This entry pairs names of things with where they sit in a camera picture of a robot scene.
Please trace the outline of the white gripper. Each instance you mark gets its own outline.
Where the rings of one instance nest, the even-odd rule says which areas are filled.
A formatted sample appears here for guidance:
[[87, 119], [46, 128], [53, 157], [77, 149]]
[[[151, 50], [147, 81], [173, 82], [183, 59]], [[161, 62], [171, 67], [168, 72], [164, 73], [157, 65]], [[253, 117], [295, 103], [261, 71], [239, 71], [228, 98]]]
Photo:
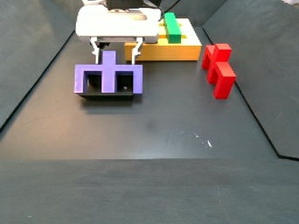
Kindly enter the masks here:
[[135, 42], [131, 63], [136, 63], [143, 42], [155, 43], [159, 39], [159, 9], [139, 8], [128, 11], [108, 10], [101, 4], [83, 6], [76, 20], [76, 34], [89, 41], [99, 64], [99, 42]]

